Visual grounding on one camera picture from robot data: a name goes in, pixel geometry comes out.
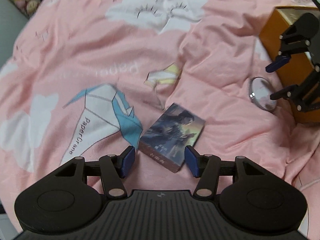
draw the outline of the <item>silver screw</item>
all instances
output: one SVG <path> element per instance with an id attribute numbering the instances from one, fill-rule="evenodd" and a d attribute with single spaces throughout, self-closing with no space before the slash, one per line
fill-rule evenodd
<path id="1" fill-rule="evenodd" d="M 120 188 L 113 188 L 111 190 L 109 190 L 109 195 L 113 196 L 113 197 L 120 197 L 124 194 L 124 190 L 120 189 Z"/>
<path id="2" fill-rule="evenodd" d="M 212 195 L 212 191 L 207 188 L 198 189 L 196 193 L 200 197 L 209 197 Z"/>

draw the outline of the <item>brown box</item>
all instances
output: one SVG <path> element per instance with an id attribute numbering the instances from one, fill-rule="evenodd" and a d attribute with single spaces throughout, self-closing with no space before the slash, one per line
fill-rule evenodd
<path id="1" fill-rule="evenodd" d="M 259 38 L 266 48 L 270 58 L 274 60 L 280 48 L 279 36 L 292 25 L 302 14 L 313 13 L 319 18 L 320 12 L 316 7 L 278 6 L 275 7 Z M 307 53 L 292 55 L 290 62 L 276 72 L 283 87 L 301 84 L 313 71 L 313 65 Z M 297 123 L 320 122 L 320 110 L 302 113 L 290 101 L 293 117 Z"/>

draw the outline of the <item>blue gripper pad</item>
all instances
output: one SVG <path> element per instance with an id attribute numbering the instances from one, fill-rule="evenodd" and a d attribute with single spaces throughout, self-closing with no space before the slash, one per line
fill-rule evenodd
<path id="1" fill-rule="evenodd" d="M 119 174 L 119 177 L 121 179 L 128 176 L 129 171 L 130 171 L 130 169 L 134 163 L 134 160 L 136 158 L 136 150 L 133 146 L 128 147 L 125 151 L 127 151 L 128 153 L 126 154 L 126 152 L 124 152 L 124 154 L 126 154 L 126 156 L 123 159 L 122 168 L 121 168 L 120 174 Z"/>
<path id="2" fill-rule="evenodd" d="M 266 71 L 268 73 L 272 73 L 276 70 L 278 70 L 279 68 L 281 68 L 282 66 L 284 66 L 285 64 L 287 64 L 290 61 L 291 57 L 289 56 L 276 56 L 276 59 L 274 62 L 272 62 L 271 64 L 269 64 L 268 66 L 266 66 Z"/>
<path id="3" fill-rule="evenodd" d="M 192 151 L 190 151 L 187 147 L 184 149 L 184 160 L 185 160 L 187 166 L 189 167 L 192 175 L 195 178 L 199 178 L 200 177 L 200 169 L 198 166 L 198 160 L 197 160 L 196 156 L 194 155 L 194 153 Z"/>

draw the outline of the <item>cloud with eyelashes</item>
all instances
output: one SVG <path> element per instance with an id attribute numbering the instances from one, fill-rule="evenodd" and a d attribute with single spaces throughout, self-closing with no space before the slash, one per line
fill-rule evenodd
<path id="1" fill-rule="evenodd" d="M 207 0 L 122 0 L 109 8 L 110 21 L 123 20 L 141 29 L 158 34 L 169 30 L 189 31 L 191 24 L 204 16 L 202 6 Z"/>

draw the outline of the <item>bedsheet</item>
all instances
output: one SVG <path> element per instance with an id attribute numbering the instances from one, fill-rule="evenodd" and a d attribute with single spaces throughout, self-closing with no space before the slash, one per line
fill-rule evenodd
<path id="1" fill-rule="evenodd" d="M 137 147 L 175 102 L 206 120 L 200 154 L 245 155 L 299 188 L 300 231 L 320 239 L 319 128 L 296 125 L 283 100 L 272 114 L 248 97 L 252 77 L 281 88 L 257 36 L 274 6 L 292 4 L 312 2 L 44 0 L 0 72 L 0 198 L 17 230 L 20 192 L 75 156 Z M 197 181 L 138 151 L 124 185 L 193 192 Z M 218 192 L 231 183 L 221 178 Z"/>

